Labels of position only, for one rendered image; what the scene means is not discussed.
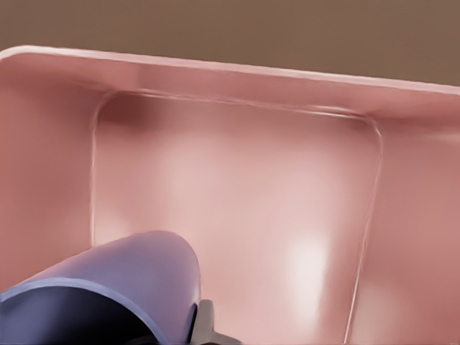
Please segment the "pink plastic box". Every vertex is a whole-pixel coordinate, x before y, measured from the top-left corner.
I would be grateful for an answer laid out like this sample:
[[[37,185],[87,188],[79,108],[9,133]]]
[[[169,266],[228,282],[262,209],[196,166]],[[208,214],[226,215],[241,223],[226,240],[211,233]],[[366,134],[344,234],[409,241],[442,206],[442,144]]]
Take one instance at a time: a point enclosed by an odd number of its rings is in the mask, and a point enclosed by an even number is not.
[[[243,345],[460,345],[460,86],[1,51],[0,292],[150,231]]]

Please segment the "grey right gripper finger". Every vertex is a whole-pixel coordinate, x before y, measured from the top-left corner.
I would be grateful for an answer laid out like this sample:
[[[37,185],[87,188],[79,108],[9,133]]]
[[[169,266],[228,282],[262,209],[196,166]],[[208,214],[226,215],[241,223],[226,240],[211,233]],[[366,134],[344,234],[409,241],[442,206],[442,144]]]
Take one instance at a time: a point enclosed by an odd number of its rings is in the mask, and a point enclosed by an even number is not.
[[[230,336],[214,329],[214,303],[212,300],[201,300],[196,309],[190,345],[242,345]]]

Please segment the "purple cup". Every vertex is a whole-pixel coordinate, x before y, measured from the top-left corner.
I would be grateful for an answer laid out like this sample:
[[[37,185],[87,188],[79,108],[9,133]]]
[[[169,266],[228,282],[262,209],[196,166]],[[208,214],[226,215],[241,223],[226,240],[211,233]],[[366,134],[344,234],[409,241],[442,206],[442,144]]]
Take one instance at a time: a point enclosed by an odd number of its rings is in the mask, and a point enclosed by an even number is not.
[[[185,345],[200,297],[200,268],[186,240],[135,234],[0,293],[0,345]]]

